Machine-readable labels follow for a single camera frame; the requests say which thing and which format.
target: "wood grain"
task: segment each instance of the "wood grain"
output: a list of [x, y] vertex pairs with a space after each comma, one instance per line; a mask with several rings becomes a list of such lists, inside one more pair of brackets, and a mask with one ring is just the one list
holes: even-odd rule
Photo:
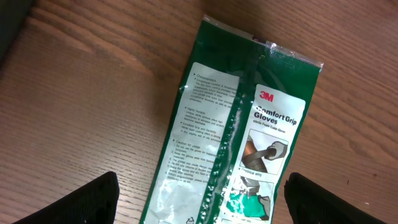
[[0, 223], [107, 170], [138, 223], [204, 13], [325, 62], [284, 179], [398, 222], [396, 1], [39, 0], [0, 69]]

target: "sealed edge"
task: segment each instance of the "sealed edge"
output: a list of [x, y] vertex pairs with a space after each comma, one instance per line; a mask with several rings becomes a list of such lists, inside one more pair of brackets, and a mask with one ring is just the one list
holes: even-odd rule
[[266, 47], [270, 48], [271, 50], [275, 50], [275, 51], [280, 52], [280, 53], [282, 53], [284, 55], [287, 55], [289, 57], [293, 57], [293, 58], [299, 59], [299, 60], [301, 60], [303, 62], [307, 62], [307, 63], [309, 63], [311, 65], [314, 65], [314, 66], [316, 66], [316, 67], [318, 67], [320, 69], [322, 69], [322, 67], [323, 67], [323, 62], [319, 62], [317, 60], [310, 59], [307, 56], [304, 56], [302, 54], [294, 52], [293, 50], [289, 50], [289, 49], [287, 49], [285, 47], [279, 46], [279, 45], [277, 45], [275, 43], [272, 43], [272, 42], [269, 42], [269, 41], [267, 41], [265, 44], [260, 43], [260, 42], [258, 42], [258, 43], [262, 44], [262, 45], [265, 45]]
[[206, 21], [206, 22], [209, 22], [210, 24], [212, 24], [214, 26], [219, 27], [220, 29], [223, 29], [223, 30], [225, 30], [227, 32], [230, 32], [232, 34], [238, 35], [238, 36], [243, 37], [245, 39], [248, 39], [248, 40], [252, 40], [253, 39], [253, 35], [252, 34], [249, 34], [249, 33], [245, 32], [245, 31], [242, 31], [242, 30], [239, 30], [237, 28], [231, 27], [231, 26], [229, 26], [227, 24], [224, 24], [224, 23], [222, 23], [222, 22], [220, 22], [220, 21], [218, 21], [218, 20], [216, 20], [216, 19], [214, 19], [214, 18], [212, 18], [212, 17], [210, 17], [210, 16], [208, 16], [206, 14], [203, 16], [203, 20]]

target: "gloved hand image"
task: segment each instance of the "gloved hand image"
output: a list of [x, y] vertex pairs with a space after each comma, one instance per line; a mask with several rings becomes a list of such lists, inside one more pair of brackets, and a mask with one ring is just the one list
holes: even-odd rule
[[241, 177], [234, 184], [226, 207], [230, 212], [243, 214], [245, 217], [269, 220], [271, 200], [268, 195], [261, 195], [260, 191], [269, 191], [270, 187], [272, 188], [269, 184], [262, 186], [258, 180]]
[[286, 154], [287, 142], [252, 130], [246, 141], [241, 164], [254, 171], [276, 175]]

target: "product label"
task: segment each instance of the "product label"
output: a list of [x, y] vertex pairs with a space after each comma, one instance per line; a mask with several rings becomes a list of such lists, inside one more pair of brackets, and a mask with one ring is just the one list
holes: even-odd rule
[[192, 65], [144, 223], [196, 223], [238, 82]]
[[304, 107], [304, 100], [257, 85], [218, 224], [271, 222], [275, 187]]

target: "green glove image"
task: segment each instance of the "green glove image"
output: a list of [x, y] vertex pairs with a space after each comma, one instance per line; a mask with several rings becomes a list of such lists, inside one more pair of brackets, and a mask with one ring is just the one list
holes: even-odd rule
[[226, 207], [233, 213], [243, 214], [245, 217], [269, 219], [271, 201], [268, 196], [248, 196], [244, 194], [231, 194]]
[[240, 189], [232, 189], [229, 201], [226, 205], [233, 213], [243, 214], [245, 217], [268, 220], [271, 200], [268, 196], [258, 195], [260, 184], [257, 180], [241, 177]]

